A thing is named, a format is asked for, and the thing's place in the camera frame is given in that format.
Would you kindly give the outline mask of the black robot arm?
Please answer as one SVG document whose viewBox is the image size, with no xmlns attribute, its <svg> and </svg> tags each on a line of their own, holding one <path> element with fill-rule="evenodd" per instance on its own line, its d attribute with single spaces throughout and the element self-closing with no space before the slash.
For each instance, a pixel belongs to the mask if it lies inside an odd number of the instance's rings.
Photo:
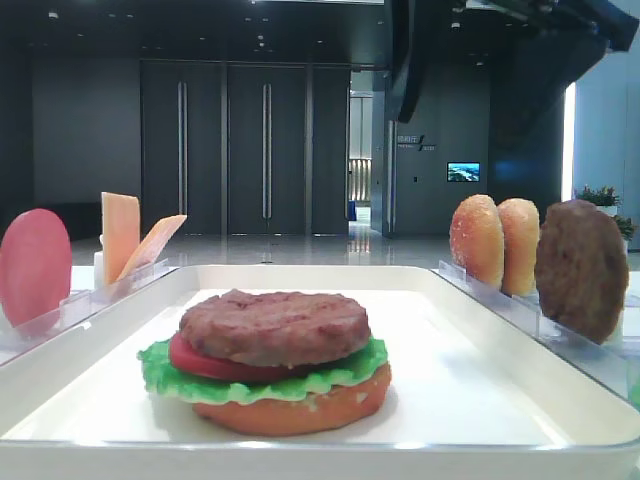
<svg viewBox="0 0 640 480">
<path fill-rule="evenodd" d="M 414 127 L 429 76 L 448 63 L 490 86 L 489 147 L 524 157 L 556 142 L 566 88 L 609 53 L 625 53 L 639 17 L 612 1 L 386 1 L 387 117 Z"/>
</svg>

